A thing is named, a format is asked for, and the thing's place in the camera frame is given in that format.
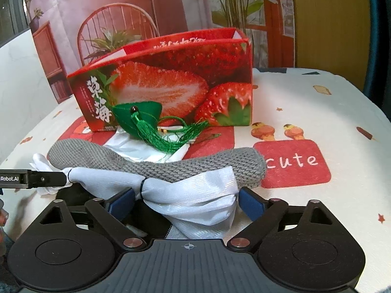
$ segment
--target cardboard box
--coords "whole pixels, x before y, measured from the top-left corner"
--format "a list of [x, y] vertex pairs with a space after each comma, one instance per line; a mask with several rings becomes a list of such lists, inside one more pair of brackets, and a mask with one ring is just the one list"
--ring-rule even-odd
[[251, 124], [252, 50], [235, 28], [129, 44], [70, 74], [68, 81], [92, 131], [114, 130], [118, 124], [110, 108], [141, 101], [160, 102], [161, 117], [174, 115], [187, 123]]

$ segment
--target crosshair symbol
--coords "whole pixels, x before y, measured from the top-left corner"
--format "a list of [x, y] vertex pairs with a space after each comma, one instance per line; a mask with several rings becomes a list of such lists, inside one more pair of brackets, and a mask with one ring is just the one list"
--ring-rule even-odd
[[190, 250], [190, 249], [192, 249], [192, 248], [194, 248], [194, 247], [196, 247], [194, 244], [191, 244], [190, 242], [189, 243], [187, 243], [187, 244], [185, 244], [184, 246], [182, 246], [182, 247], [185, 247], [187, 250]]

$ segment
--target gray knitted fabric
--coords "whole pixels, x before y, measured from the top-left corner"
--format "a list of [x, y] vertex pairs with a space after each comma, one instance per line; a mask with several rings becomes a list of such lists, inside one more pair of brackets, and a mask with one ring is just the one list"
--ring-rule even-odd
[[129, 162], [122, 156], [95, 143], [80, 139], [56, 142], [48, 153], [50, 163], [58, 168], [87, 167], [135, 173], [174, 183], [202, 172], [232, 166], [238, 187], [259, 185], [265, 176], [266, 163], [252, 147], [230, 149], [214, 155], [171, 163]]

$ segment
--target silver screw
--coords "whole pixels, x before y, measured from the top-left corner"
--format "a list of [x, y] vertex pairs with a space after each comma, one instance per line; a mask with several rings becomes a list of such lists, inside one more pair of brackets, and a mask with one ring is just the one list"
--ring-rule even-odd
[[246, 238], [234, 238], [231, 240], [231, 244], [237, 248], [245, 248], [250, 245], [250, 240]]
[[128, 248], [137, 248], [143, 244], [140, 238], [127, 238], [124, 240], [124, 246]]

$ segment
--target patterned tablecloth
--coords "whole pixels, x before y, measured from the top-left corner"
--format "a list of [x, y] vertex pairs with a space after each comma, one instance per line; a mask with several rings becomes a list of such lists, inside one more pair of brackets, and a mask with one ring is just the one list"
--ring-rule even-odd
[[[234, 147], [255, 147], [268, 172], [255, 191], [291, 205], [320, 199], [349, 230], [366, 254], [357, 285], [362, 293], [391, 283], [391, 124], [359, 90], [330, 73], [254, 70], [253, 126], [216, 129], [217, 139], [194, 145], [186, 157]], [[104, 144], [112, 132], [91, 133], [75, 99], [61, 103], [1, 164], [30, 168], [34, 153], [47, 154], [61, 137]], [[15, 239], [54, 199], [32, 190], [5, 190], [5, 228]], [[249, 223], [237, 214], [227, 238]]]

